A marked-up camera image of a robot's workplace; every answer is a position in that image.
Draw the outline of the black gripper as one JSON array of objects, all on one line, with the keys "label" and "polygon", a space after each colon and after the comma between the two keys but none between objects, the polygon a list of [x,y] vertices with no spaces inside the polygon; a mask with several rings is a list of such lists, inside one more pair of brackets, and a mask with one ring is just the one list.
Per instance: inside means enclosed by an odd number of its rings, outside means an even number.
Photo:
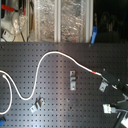
[{"label": "black gripper", "polygon": [[107,71],[102,72],[102,77],[105,78],[111,85],[116,86],[117,88],[123,87],[123,83]]}]

